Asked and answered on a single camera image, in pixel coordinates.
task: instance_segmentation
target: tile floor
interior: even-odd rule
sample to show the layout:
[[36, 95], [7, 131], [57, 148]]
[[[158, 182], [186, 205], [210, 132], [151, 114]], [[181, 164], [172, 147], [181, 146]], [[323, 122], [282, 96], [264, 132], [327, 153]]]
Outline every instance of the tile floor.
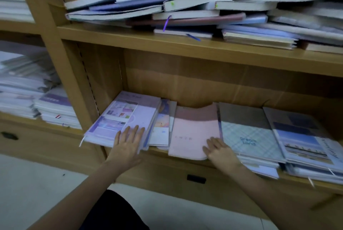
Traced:
[[[1, 230], [28, 228], [86, 178], [1, 154], [0, 168]], [[144, 189], [123, 184], [109, 189], [124, 197], [151, 230], [277, 230], [264, 219]]]

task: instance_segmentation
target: forearm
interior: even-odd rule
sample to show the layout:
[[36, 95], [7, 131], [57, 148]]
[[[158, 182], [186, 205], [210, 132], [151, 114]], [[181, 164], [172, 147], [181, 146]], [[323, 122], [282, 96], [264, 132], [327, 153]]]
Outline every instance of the forearm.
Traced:
[[263, 210], [279, 230], [331, 229], [314, 218], [307, 208], [272, 188], [267, 181], [240, 166], [228, 175]]
[[113, 167], [113, 164], [103, 163], [29, 230], [79, 229], [97, 200], [121, 174], [119, 167], [115, 170]]

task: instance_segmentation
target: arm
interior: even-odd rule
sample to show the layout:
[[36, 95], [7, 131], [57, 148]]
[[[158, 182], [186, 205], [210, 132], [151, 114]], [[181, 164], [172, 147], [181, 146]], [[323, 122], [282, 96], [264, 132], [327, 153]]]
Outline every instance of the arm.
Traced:
[[126, 140], [129, 129], [127, 127], [121, 137], [120, 131], [117, 133], [106, 161], [28, 230], [79, 229], [92, 207], [116, 178], [140, 163], [137, 150], [144, 128], [136, 135], [136, 126]]
[[331, 230], [311, 211], [273, 189], [267, 181], [245, 167], [229, 146], [219, 138], [207, 140], [204, 153], [224, 174], [233, 179], [241, 189], [262, 209], [279, 230]]

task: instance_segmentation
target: person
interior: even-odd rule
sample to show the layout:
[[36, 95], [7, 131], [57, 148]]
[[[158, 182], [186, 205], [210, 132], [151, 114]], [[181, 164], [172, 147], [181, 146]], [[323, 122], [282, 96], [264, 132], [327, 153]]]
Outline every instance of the person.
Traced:
[[[138, 131], [136, 126], [128, 135], [129, 130], [118, 132], [106, 161], [28, 229], [148, 230], [124, 198], [107, 190], [118, 176], [141, 162], [137, 150], [144, 128]], [[208, 139], [207, 145], [203, 151], [208, 159], [233, 179], [279, 230], [333, 229], [246, 168], [221, 139]]]

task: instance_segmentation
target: drawer handle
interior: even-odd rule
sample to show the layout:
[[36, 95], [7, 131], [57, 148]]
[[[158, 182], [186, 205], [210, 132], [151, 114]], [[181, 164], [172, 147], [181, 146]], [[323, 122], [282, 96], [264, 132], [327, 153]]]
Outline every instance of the drawer handle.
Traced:
[[1, 132], [2, 136], [7, 138], [7, 139], [10, 139], [10, 140], [19, 140], [19, 138], [13, 134], [13, 133], [9, 133], [9, 132]]
[[205, 184], [206, 183], [206, 178], [205, 177], [199, 177], [199, 176], [195, 176], [195, 175], [191, 175], [191, 174], [187, 175], [187, 180], [194, 181], [194, 182], [200, 183], [200, 184]]

